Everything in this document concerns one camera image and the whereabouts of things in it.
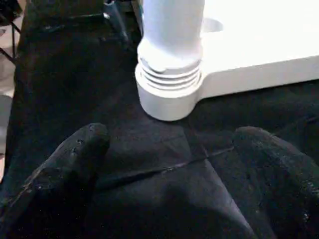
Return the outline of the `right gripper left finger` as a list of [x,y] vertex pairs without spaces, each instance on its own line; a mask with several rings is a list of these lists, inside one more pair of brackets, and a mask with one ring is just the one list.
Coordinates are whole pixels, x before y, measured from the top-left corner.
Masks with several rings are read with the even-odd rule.
[[77,239],[110,145],[107,127],[86,125],[30,175],[9,180],[0,195],[3,239]]

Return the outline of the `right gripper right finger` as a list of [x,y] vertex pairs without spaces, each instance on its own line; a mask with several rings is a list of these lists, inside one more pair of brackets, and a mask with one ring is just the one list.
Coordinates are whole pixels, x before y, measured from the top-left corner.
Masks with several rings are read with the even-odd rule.
[[262,194],[261,206],[280,239],[319,237],[319,167],[291,143],[246,126],[234,148]]

